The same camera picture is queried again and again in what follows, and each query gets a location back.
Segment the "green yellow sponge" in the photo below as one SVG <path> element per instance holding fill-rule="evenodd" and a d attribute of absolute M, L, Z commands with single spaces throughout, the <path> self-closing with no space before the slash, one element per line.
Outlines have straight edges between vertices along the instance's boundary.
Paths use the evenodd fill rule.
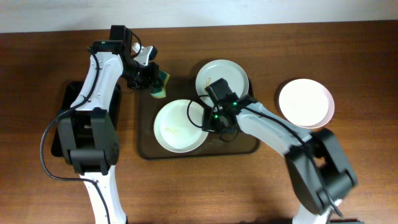
<path fill-rule="evenodd" d="M 153 98 L 165 98 L 167 96 L 165 87 L 169 78 L 170 75 L 167 72 L 159 72 L 159 78 L 155 81 L 150 91 L 150 95 Z"/>

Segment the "white cream plate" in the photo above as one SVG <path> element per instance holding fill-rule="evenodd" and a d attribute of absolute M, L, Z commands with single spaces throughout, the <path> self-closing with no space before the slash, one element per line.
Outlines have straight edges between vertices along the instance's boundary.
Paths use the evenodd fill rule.
<path fill-rule="evenodd" d="M 194 101 L 182 99 L 167 103 L 154 120 L 157 142 L 170 152 L 195 150 L 208 137 L 208 133 L 201 129 L 203 114 L 204 108 Z"/>

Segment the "pink plate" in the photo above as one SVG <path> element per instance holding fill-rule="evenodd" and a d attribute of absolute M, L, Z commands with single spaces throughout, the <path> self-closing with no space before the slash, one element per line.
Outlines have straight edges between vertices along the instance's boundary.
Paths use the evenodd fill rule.
<path fill-rule="evenodd" d="M 277 102 L 286 120 L 301 128 L 323 127 L 335 113 L 330 91 L 321 83 L 307 78 L 291 80 L 283 85 Z"/>

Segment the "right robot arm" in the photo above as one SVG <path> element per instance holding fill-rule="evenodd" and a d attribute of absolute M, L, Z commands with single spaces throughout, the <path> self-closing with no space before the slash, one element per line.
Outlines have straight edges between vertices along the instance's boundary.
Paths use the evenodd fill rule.
<path fill-rule="evenodd" d="M 254 136 L 284 157 L 300 208 L 292 223 L 329 223 L 358 178 L 329 129 L 310 131 L 276 116 L 253 100 L 220 101 L 206 109 L 203 129 Z"/>

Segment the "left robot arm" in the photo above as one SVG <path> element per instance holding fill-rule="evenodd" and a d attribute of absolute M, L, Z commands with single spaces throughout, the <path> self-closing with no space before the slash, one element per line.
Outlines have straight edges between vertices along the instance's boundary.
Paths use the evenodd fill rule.
<path fill-rule="evenodd" d="M 88 49 L 90 67 L 83 86 L 55 118 L 62 156 L 84 182 L 96 223 L 127 223 L 118 195 L 116 164 L 119 137 L 116 132 L 121 92 L 118 80 L 128 88 L 150 89 L 165 97 L 169 74 L 161 72 L 154 59 L 155 46 L 143 47 L 127 40 L 96 41 Z"/>

